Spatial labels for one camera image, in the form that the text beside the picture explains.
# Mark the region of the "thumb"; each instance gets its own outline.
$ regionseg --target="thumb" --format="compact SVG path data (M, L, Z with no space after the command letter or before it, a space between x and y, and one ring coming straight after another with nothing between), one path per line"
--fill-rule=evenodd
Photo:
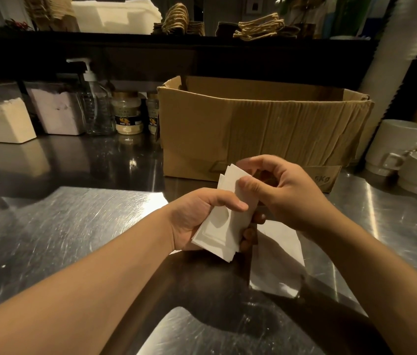
M273 187L252 176L244 176L238 180L241 189L254 193L260 201L267 204L271 198Z

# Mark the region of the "folded white paper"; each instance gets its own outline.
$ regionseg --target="folded white paper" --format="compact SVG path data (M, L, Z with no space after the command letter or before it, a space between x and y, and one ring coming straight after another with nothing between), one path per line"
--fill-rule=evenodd
M226 207L214 207L192 238L192 243L227 262L232 261L235 252L239 251L241 233L250 224L258 204L258 199L236 184L238 179L247 175L247 172L232 164L227 167L225 176L220 175L217 189L234 192L241 201L248 204L248 210L239 213Z
M304 275L304 257L296 231L273 220L258 225L258 245L253 246L250 286L294 298Z

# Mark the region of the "gold lid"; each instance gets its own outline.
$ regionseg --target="gold lid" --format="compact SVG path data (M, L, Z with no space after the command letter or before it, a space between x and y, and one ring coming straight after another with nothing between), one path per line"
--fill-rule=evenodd
M113 91L111 95L114 98L138 98L137 91Z

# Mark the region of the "stainless steel counter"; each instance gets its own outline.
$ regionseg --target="stainless steel counter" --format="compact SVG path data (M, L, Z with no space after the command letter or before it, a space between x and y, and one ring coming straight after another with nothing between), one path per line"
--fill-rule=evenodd
M417 268L417 196L342 171L330 200ZM215 183L164 178L148 136L0 144L0 303L96 250L147 213ZM103 354L372 354L387 346L328 257L301 238L297 299L248 288L249 257L170 255Z

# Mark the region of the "corrugated cardboard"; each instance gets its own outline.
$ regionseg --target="corrugated cardboard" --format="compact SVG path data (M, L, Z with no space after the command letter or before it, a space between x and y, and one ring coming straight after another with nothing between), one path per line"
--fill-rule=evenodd
M324 192L354 156L373 107L346 89L211 77L158 88L164 175L217 181L259 154L300 164Z

